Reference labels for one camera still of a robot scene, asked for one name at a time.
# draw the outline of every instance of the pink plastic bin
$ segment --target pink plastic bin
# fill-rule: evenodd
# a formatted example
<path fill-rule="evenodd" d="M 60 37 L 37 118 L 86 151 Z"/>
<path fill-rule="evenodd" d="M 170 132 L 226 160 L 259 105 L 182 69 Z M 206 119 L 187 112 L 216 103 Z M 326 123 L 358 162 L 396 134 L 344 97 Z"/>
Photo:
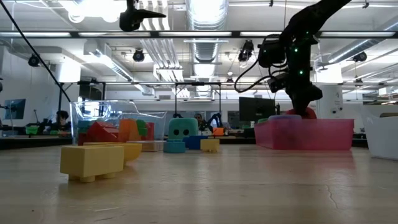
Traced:
<path fill-rule="evenodd" d="M 257 145 L 277 150 L 351 149 L 353 119 L 273 120 L 255 125 Z"/>

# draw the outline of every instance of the computer monitor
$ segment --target computer monitor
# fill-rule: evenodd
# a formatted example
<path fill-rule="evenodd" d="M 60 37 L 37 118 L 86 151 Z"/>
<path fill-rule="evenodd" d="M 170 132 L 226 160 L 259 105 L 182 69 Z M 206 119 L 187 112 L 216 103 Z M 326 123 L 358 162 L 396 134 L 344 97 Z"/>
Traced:
<path fill-rule="evenodd" d="M 275 100 L 239 97 L 239 120 L 258 121 L 276 115 Z"/>
<path fill-rule="evenodd" d="M 20 100 L 6 100 L 4 102 L 5 106 L 10 109 L 6 110 L 5 119 L 24 119 L 26 99 Z"/>

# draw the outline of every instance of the yellow toy block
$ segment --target yellow toy block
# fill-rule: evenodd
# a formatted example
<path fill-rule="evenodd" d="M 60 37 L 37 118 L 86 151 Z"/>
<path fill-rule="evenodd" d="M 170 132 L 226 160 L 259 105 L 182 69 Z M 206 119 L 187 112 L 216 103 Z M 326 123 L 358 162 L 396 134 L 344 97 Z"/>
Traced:
<path fill-rule="evenodd" d="M 200 140 L 200 149 L 203 152 L 218 152 L 220 149 L 219 139 L 202 139 Z"/>
<path fill-rule="evenodd" d="M 124 165 L 127 161 L 136 160 L 142 151 L 142 144 L 122 143 L 122 142 L 86 142 L 85 146 L 107 145 L 107 146 L 122 146 L 124 148 Z"/>
<path fill-rule="evenodd" d="M 95 176 L 108 179 L 123 170 L 122 146 L 67 146 L 61 150 L 60 172 L 69 180 L 95 181 Z"/>

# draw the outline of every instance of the wooden table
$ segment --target wooden table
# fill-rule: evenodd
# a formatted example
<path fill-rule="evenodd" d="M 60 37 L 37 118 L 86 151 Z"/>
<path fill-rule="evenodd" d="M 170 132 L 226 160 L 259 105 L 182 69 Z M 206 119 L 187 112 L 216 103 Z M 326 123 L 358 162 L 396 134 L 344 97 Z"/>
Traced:
<path fill-rule="evenodd" d="M 68 182 L 59 147 L 0 151 L 1 223 L 397 223 L 398 162 L 221 146 L 144 152 L 115 179 Z"/>

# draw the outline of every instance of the red block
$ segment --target red block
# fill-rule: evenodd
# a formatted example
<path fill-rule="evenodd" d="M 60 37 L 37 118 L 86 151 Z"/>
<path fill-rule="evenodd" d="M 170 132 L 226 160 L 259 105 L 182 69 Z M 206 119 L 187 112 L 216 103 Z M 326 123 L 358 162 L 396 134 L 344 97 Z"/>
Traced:
<path fill-rule="evenodd" d="M 94 142 L 117 142 L 119 130 L 103 121 L 96 121 L 87 131 L 87 136 Z"/>
<path fill-rule="evenodd" d="M 147 131 L 147 136 L 142 136 L 143 141 L 153 141 L 155 140 L 155 123 L 148 122 L 145 124 Z"/>
<path fill-rule="evenodd" d="M 78 145 L 82 146 L 85 142 L 94 142 L 86 133 L 80 133 L 78 137 Z"/>

